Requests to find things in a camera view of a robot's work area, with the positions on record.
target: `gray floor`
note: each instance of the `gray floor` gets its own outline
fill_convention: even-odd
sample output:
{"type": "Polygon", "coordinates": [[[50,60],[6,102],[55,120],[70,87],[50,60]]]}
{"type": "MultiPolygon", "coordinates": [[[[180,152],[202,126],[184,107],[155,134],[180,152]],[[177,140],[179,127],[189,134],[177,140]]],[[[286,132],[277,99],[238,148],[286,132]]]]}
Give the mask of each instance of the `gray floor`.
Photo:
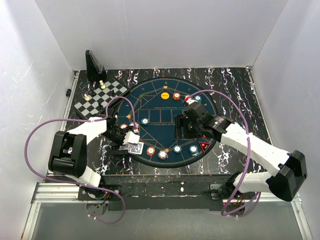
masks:
{"type": "MultiPolygon", "coordinates": [[[[115,220],[119,212],[107,212],[115,220]]],[[[33,240],[300,240],[296,218],[289,202],[261,202],[255,211],[239,220],[210,214],[203,209],[129,210],[121,222],[107,225],[89,218],[86,205],[42,204],[33,240]]]]}

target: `wall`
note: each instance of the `wall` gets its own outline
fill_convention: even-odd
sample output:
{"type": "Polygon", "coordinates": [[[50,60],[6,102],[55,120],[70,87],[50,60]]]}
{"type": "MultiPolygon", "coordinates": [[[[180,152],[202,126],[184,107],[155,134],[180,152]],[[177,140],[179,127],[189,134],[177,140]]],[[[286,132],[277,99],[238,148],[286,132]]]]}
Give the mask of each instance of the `wall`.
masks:
{"type": "MultiPolygon", "coordinates": [[[[0,238],[20,239],[37,181],[24,160],[28,134],[62,117],[73,71],[34,0],[0,0],[0,238]]],[[[59,123],[39,130],[29,158],[45,174],[59,123]]]]}
{"type": "Polygon", "coordinates": [[[253,65],[287,0],[35,0],[72,69],[253,65]]]}
{"type": "Polygon", "coordinates": [[[289,0],[254,66],[253,79],[277,147],[306,156],[299,193],[314,239],[320,239],[320,2],[289,0]]]}

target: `casino table layout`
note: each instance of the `casino table layout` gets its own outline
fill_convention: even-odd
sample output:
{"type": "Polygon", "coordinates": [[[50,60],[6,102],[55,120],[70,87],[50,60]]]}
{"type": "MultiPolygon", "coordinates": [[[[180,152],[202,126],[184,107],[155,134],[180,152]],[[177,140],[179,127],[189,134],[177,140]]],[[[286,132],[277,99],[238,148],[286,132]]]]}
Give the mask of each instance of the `casino table layout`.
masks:
{"type": "MultiPolygon", "coordinates": [[[[185,96],[203,90],[198,85],[180,78],[159,77],[145,80],[130,89],[127,98],[132,102],[135,121],[139,124],[140,142],[144,143],[141,155],[132,158],[156,168],[177,168],[192,164],[205,156],[216,141],[211,138],[176,140],[175,116],[183,114],[185,96]],[[173,99],[174,93],[180,93],[179,100],[173,99]],[[148,125],[142,125],[141,120],[147,118],[148,125]],[[174,146],[181,146],[181,152],[174,152],[174,146]],[[197,146],[198,155],[190,153],[190,147],[197,146]],[[155,148],[152,156],[147,155],[149,147],[155,148]],[[166,151],[167,158],[160,159],[159,151],[166,151]]],[[[208,93],[201,93],[201,103],[212,114],[218,114],[217,107],[208,93]]],[[[126,101],[121,101],[116,107],[118,125],[133,122],[133,112],[126,101]]]]}

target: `cable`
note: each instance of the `cable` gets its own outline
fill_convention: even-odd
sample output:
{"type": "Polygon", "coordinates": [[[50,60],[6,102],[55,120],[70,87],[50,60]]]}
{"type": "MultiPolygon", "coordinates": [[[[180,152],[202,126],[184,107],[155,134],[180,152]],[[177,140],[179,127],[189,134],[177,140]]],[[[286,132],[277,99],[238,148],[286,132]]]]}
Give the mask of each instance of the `cable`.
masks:
{"type": "MultiPolygon", "coordinates": [[[[205,90],[200,90],[200,91],[197,91],[193,94],[190,95],[189,98],[192,98],[194,95],[197,95],[197,94],[201,94],[201,93],[216,93],[216,94],[219,94],[223,97],[225,97],[226,99],[228,99],[230,101],[230,103],[232,103],[232,105],[235,107],[235,109],[239,112],[241,118],[243,119],[244,121],[244,126],[245,126],[245,133],[248,135],[249,134],[249,127],[248,127],[248,122],[247,120],[245,119],[245,116],[243,115],[243,113],[241,112],[240,108],[235,104],[234,101],[232,101],[232,99],[230,97],[228,97],[227,95],[225,95],[224,93],[222,92],[219,92],[219,91],[216,91],[216,90],[212,90],[212,89],[205,89],[205,90]]],[[[231,210],[229,212],[226,212],[226,209],[227,207],[229,206],[230,202],[232,201],[232,199],[234,198],[234,196],[236,195],[237,191],[239,190],[240,188],[240,185],[241,183],[243,182],[247,172],[248,172],[248,168],[249,168],[249,163],[250,163],[250,154],[251,154],[251,144],[250,144],[250,138],[248,137],[247,139],[247,157],[246,157],[246,162],[245,162],[245,166],[244,166],[244,170],[243,170],[243,173],[240,177],[240,180],[238,182],[238,184],[236,185],[235,189],[233,190],[231,196],[229,197],[229,199],[226,201],[225,205],[223,206],[222,210],[221,210],[221,215],[222,216],[228,216],[228,215],[232,215],[234,213],[236,213],[237,211],[241,210],[241,209],[244,209],[246,206],[248,206],[249,204],[251,204],[256,198],[256,203],[254,204],[254,206],[252,207],[252,209],[250,209],[249,212],[243,214],[243,215],[240,215],[239,217],[244,217],[246,215],[248,215],[249,213],[251,213],[257,206],[258,202],[259,202],[259,199],[260,199],[260,196],[261,196],[261,192],[257,192],[253,198],[245,203],[244,205],[234,209],[234,210],[231,210]]]]}
{"type": "MultiPolygon", "coordinates": [[[[56,182],[56,183],[65,183],[65,184],[75,184],[77,186],[80,186],[81,184],[78,183],[78,182],[73,182],[73,181],[64,181],[64,180],[59,180],[59,179],[54,179],[54,178],[51,178],[51,177],[48,177],[48,176],[45,176],[45,175],[42,175],[41,173],[37,172],[30,164],[29,162],[29,159],[28,159],[28,145],[29,145],[29,141],[32,137],[32,135],[39,129],[41,128],[42,126],[46,125],[46,124],[49,124],[49,123],[53,123],[53,122],[62,122],[62,121],[66,121],[66,122],[78,122],[78,123],[91,123],[91,122],[99,122],[99,121],[103,121],[103,120],[106,120],[108,118],[108,107],[109,105],[114,102],[116,99],[124,99],[126,101],[128,101],[131,109],[132,109],[132,116],[133,116],[133,122],[135,123],[136,122],[136,119],[135,119],[135,110],[134,110],[134,106],[132,105],[132,103],[129,101],[129,99],[127,99],[126,97],[123,97],[123,96],[117,96],[113,99],[111,99],[108,104],[106,105],[105,107],[105,117],[101,118],[101,119],[98,119],[98,120],[82,120],[82,119],[70,119],[70,118],[58,118],[58,119],[52,119],[52,120],[48,120],[48,121],[45,121],[41,124],[39,124],[38,126],[36,126],[32,131],[31,133],[29,134],[29,136],[27,137],[26,141],[25,141],[25,145],[24,145],[24,160],[25,160],[25,163],[26,165],[28,166],[28,168],[31,170],[31,172],[33,172],[35,175],[37,175],[38,177],[40,178],[43,178],[43,179],[46,179],[46,180],[49,180],[49,181],[52,181],[52,182],[56,182]]],[[[90,185],[86,185],[87,188],[90,188],[90,189],[95,189],[95,190],[100,190],[100,191],[104,191],[104,192],[107,192],[107,193],[111,193],[111,194],[114,194],[116,195],[118,198],[121,199],[121,202],[122,202],[122,205],[123,205],[123,209],[122,209],[122,213],[121,213],[121,216],[119,217],[118,220],[116,221],[107,221],[107,220],[104,220],[100,217],[96,217],[96,216],[93,216],[93,215],[90,215],[90,217],[94,218],[94,219],[98,219],[106,224],[116,224],[118,223],[122,218],[123,216],[125,215],[125,212],[126,212],[126,203],[125,203],[125,200],[123,199],[123,197],[110,190],[110,189],[106,189],[106,188],[102,188],[102,187],[96,187],[96,186],[90,186],[90,185]]]]}

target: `black marble tabletop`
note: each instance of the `black marble tabletop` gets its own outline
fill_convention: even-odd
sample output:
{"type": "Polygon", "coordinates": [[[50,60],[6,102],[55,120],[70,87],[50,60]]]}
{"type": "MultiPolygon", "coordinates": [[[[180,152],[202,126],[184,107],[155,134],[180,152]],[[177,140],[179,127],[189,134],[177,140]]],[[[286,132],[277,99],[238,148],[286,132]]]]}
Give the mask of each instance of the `black marble tabletop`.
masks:
{"type": "MultiPolygon", "coordinates": [[[[223,68],[164,68],[164,69],[120,69],[108,70],[108,79],[115,79],[130,88],[135,84],[157,77],[176,77],[193,82],[204,89],[213,89],[229,96],[241,109],[250,132],[270,143],[264,119],[259,108],[254,88],[244,67],[223,68]]],[[[84,94],[89,93],[85,70],[80,71],[72,105],[84,94]]],[[[218,94],[211,95],[219,113],[235,119],[244,125],[237,110],[227,99],[218,94]]],[[[71,108],[69,118],[79,117],[71,108]]],[[[68,122],[66,129],[71,130],[81,123],[68,122]]],[[[110,141],[99,136],[89,143],[87,148],[88,166],[103,175],[214,175],[232,174],[243,171],[246,157],[232,147],[217,143],[212,150],[199,161],[178,168],[156,168],[144,165],[131,157],[110,156],[110,141]]],[[[250,165],[249,171],[260,172],[263,168],[257,163],[250,165]]]]}

